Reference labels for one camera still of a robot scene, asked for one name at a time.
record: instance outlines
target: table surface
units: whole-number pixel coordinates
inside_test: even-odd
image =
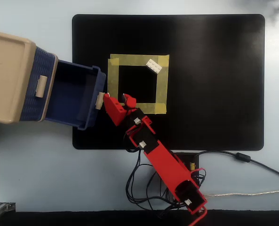
[[[279,170],[278,9],[275,0],[220,0],[215,4],[210,0],[3,0],[0,32],[29,38],[71,61],[75,14],[262,14],[266,19],[264,148],[245,154]],[[48,121],[0,124],[0,202],[17,202],[17,211],[136,210],[124,190],[136,158],[124,150],[75,150],[69,126]],[[279,177],[230,156],[203,155],[200,166],[207,169],[201,188],[205,194],[279,190]],[[144,194],[150,174],[151,169],[138,173],[138,196]],[[279,210],[279,194],[211,198],[207,208]]]

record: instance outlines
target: lego brick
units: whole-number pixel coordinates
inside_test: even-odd
[[[147,66],[148,68],[150,68],[152,71],[154,71],[156,74],[158,74],[158,73],[160,72],[160,70],[162,69],[162,67],[161,67],[158,63],[156,63],[155,61],[153,61],[152,59],[150,59],[150,60],[147,62],[146,66]]]

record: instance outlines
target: masking tape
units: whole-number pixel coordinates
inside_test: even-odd
[[[158,63],[156,55],[110,54],[110,58],[119,58],[120,66],[145,66],[150,59]]]
[[[145,114],[166,114],[169,55],[110,54],[110,59],[108,59],[108,92],[110,96],[118,98],[119,66],[146,66],[150,59],[162,66],[161,71],[155,75],[157,76],[156,102],[137,103],[136,107],[139,107]]]
[[[136,107],[145,114],[166,114],[167,106],[164,103],[137,103]]]
[[[158,56],[158,64],[161,67],[168,67],[168,63],[169,63],[169,55]]]
[[[116,99],[119,95],[119,70],[120,59],[108,59],[108,93]]]

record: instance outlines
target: white cable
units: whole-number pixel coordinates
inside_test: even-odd
[[[211,198],[211,197],[221,197],[221,196],[255,196],[255,195],[262,195],[262,194],[274,194],[274,193],[279,193],[278,191],[271,191],[271,192],[261,192],[261,193],[226,193],[226,194],[205,194],[204,196],[206,198]]]

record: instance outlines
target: black floor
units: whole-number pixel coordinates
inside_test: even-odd
[[[8,212],[0,217],[0,226],[188,226],[189,212],[171,211],[160,219],[151,211],[100,212]],[[279,211],[209,210],[197,226],[279,226]]]

